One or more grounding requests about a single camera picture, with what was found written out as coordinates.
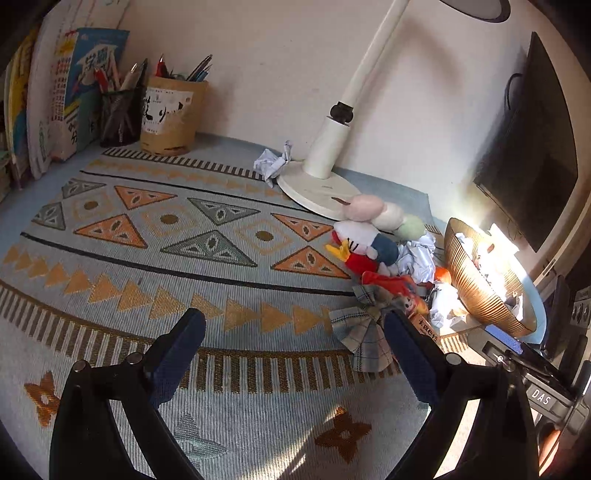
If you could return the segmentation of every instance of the pink plush toy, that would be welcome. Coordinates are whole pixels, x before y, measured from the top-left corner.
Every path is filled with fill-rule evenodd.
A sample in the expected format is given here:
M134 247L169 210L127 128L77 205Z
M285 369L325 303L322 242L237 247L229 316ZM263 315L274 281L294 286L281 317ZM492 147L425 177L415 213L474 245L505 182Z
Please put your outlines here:
M405 215L398 205L385 202L375 195L356 195L343 213L355 222L370 222L378 230L391 232L400 240L418 240L425 233L425 225L416 215Z

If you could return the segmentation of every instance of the gray triangle pattern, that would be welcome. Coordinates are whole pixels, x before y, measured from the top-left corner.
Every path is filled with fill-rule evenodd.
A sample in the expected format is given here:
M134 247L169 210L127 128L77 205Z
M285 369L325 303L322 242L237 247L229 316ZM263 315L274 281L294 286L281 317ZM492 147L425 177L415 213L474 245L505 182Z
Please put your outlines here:
M74 195L79 195L81 193L89 192L94 189L100 189L101 187L104 187L105 185L106 185L106 183L96 183L94 181L70 179L61 188L61 192L64 195L64 199L68 199L70 197L73 197Z
M229 205L227 203L210 202L202 199L187 199L195 207L209 218L216 225L223 225L224 223L233 222L239 218L246 218L251 215L261 213L260 210L253 208L239 207L237 205Z
M256 267L244 252L223 236L217 230L192 236L181 242L164 247L160 250L165 254L180 255L181 257L200 258L212 262Z
M64 220L64 212L61 208L61 202L50 203L41 207L41 210L37 212L32 222L56 230L65 230L66 222Z

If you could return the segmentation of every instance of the woven bowl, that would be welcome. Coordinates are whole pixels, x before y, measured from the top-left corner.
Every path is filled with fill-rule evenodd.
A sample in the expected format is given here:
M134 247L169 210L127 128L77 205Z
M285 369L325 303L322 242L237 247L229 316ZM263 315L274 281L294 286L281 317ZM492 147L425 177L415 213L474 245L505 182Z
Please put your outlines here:
M452 275L452 284L457 288L459 297L466 309L476 320L484 325L494 324L513 337L520 337L533 333L536 322L534 310L524 293L519 278L506 262L505 288L508 293L523 294L524 320L520 322L506 307L501 298L494 292L484 276L476 268L456 237L463 233L474 241L474 251L484 243L486 246L494 243L491 236L474 230L457 218L451 218L445 231L445 254L447 269Z

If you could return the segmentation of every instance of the white wall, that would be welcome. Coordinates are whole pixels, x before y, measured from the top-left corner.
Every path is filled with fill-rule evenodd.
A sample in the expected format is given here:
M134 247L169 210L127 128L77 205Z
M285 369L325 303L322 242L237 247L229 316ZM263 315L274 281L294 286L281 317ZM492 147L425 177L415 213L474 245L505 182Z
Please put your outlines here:
M390 2L132 0L121 24L131 30L123 63L155 63L164 53L169 68L189 72L213 53L202 130L274 148L289 138L303 158ZM472 178L503 113L506 81L536 30L565 90L586 179L591 84L540 12L527 0L511 5L507 22L488 24L437 0L411 0L355 109L339 164L428 193L442 220L487 228L492 219L503 228L506 218ZM582 184L567 210L580 209ZM524 249L528 270L569 222L563 216L538 254Z
M165 54L190 72L213 67L203 130L304 157L345 89L389 0L132 0L123 63Z

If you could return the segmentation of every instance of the desk lamp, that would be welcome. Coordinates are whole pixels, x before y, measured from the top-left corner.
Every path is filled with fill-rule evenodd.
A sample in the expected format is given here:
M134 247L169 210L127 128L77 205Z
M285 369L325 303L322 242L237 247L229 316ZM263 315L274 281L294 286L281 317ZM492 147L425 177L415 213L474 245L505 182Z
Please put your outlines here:
M291 162L278 178L283 191L312 212L334 220L344 220L342 201L359 190L332 172L349 135L353 109L363 86L410 0L394 0L382 20L340 101L330 109L320 132L303 162ZM477 20L500 23L509 18L509 0L440 0L451 8Z

